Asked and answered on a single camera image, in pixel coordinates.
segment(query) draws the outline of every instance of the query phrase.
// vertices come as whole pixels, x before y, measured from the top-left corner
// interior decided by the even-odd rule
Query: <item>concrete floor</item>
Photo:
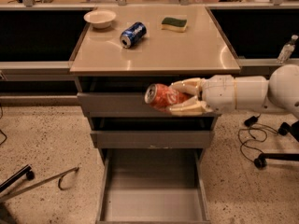
[[[207,207],[212,224],[295,224],[299,220],[299,163],[269,161],[264,170],[255,168],[240,153],[238,130],[250,112],[222,115],[216,135],[202,162]],[[292,115],[261,115],[259,122],[278,129]],[[89,136],[90,127],[79,106],[4,106],[0,129],[7,141],[0,146],[0,183],[30,164],[36,178],[19,180],[8,191],[79,166],[57,180],[4,203],[18,224],[91,224],[97,214],[104,166]],[[252,132],[257,138],[263,133]],[[242,138],[249,138],[242,133]],[[299,144],[289,134],[268,133],[263,143],[250,143],[264,152],[298,152]],[[259,153],[245,150],[250,159]]]

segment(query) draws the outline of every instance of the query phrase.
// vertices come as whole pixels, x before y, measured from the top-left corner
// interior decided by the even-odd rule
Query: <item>green and yellow sponge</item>
[[[164,30],[170,30],[177,33],[185,32],[187,27],[187,20],[175,19],[166,17],[162,20],[161,28]]]

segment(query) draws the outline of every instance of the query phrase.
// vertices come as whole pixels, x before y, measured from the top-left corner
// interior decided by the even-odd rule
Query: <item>white robotic arm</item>
[[[170,87],[193,96],[184,103],[167,108],[168,112],[177,116],[247,109],[259,113],[288,111],[299,119],[298,65],[281,66],[269,80],[224,75],[210,79],[185,79]]]

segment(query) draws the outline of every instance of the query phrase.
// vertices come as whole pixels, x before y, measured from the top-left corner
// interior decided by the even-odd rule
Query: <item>bottle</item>
[[[295,50],[295,43],[298,39],[298,35],[292,35],[292,38],[290,41],[288,41],[282,48],[277,63],[283,64],[285,63],[290,56],[292,55],[292,52]]]

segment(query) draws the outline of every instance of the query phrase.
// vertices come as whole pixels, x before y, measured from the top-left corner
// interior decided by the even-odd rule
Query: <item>white bowl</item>
[[[115,19],[116,14],[109,10],[90,11],[84,15],[84,20],[91,23],[96,29],[107,28]]]

